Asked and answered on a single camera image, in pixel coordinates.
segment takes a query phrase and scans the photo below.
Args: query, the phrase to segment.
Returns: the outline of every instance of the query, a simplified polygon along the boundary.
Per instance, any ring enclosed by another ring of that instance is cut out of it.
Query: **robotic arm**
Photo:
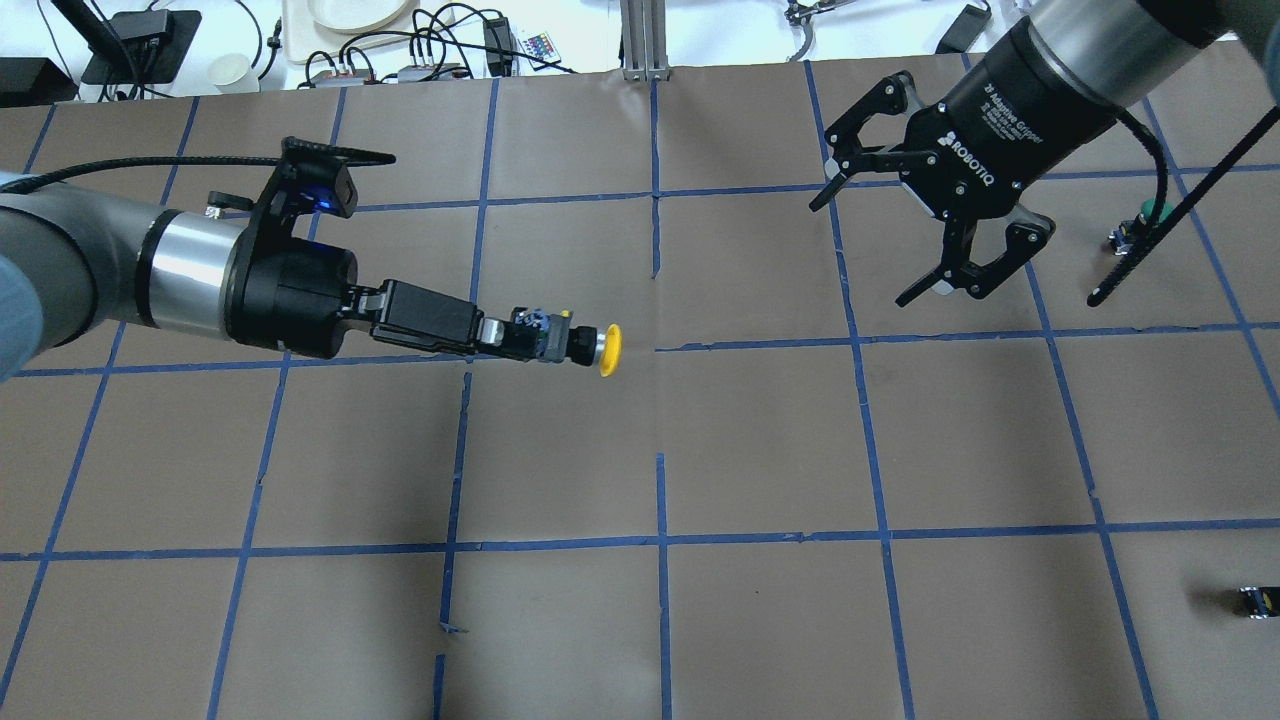
[[[617,325],[570,327],[567,310],[526,307],[503,320],[402,281],[357,284],[349,250],[296,238],[293,225],[312,211],[349,218],[348,165],[396,158],[293,137],[282,150],[256,201],[214,192],[206,215],[0,177],[0,296],[17,310],[0,328],[0,379],[108,318],[311,357],[333,357],[358,329],[429,352],[616,369]],[[221,220],[227,208],[251,211],[248,227]]]
[[[809,208],[823,208],[856,173],[896,172],[925,211],[945,223],[941,263],[897,304],[929,288],[987,297],[1053,234],[1053,220],[1019,204],[1023,191],[1228,27],[1239,29],[1280,97],[1277,19],[1275,0],[1043,0],[938,102],[922,102],[904,70],[832,123],[826,131],[829,183]],[[858,135],[877,114],[908,115],[900,145],[861,145]],[[978,265],[969,259],[974,229],[995,218],[1007,223],[1005,252]]]

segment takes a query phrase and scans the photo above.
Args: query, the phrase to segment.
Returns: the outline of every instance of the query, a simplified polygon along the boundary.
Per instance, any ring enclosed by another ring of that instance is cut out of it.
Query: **white cylinder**
[[[209,82],[223,94],[257,92],[257,76],[253,73],[252,63],[239,53],[230,53],[218,58],[209,65]]]

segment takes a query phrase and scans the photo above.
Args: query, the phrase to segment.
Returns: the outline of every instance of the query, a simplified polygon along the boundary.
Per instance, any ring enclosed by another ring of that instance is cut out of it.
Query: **yellow disc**
[[[600,357],[600,377],[607,378],[618,369],[618,359],[622,356],[622,328],[617,324],[609,325],[604,331],[604,355]]]

